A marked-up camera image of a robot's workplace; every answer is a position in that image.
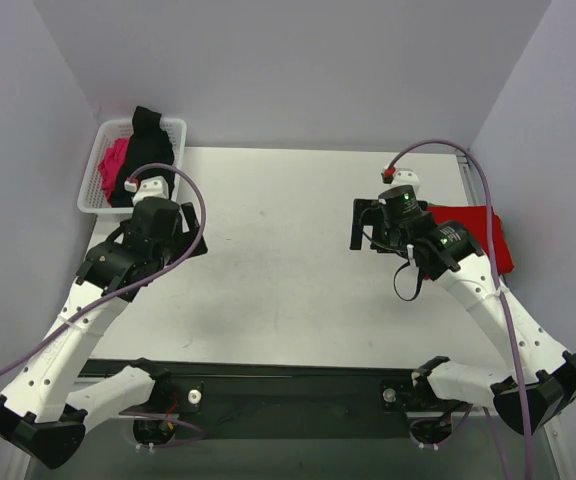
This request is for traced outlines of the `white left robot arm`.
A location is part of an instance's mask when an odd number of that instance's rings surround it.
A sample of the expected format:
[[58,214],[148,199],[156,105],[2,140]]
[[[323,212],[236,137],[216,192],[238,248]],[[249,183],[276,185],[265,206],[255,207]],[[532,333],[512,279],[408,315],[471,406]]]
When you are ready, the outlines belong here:
[[204,255],[205,208],[148,197],[91,248],[67,300],[22,371],[0,392],[0,437],[49,469],[66,463],[87,433],[133,406],[156,412],[175,396],[169,373],[140,358],[79,391],[72,386],[110,325],[139,290]]

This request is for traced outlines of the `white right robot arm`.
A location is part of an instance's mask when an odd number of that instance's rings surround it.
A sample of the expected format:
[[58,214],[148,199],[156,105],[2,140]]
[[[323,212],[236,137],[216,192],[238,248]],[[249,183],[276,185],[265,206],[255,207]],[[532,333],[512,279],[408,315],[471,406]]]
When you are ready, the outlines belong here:
[[350,247],[369,240],[379,253],[396,254],[450,294],[503,357],[505,369],[487,370],[437,356],[411,375],[416,404],[442,400],[494,409],[519,434],[534,433],[576,399],[576,353],[552,338],[500,279],[466,225],[437,222],[410,185],[376,199],[353,202]]

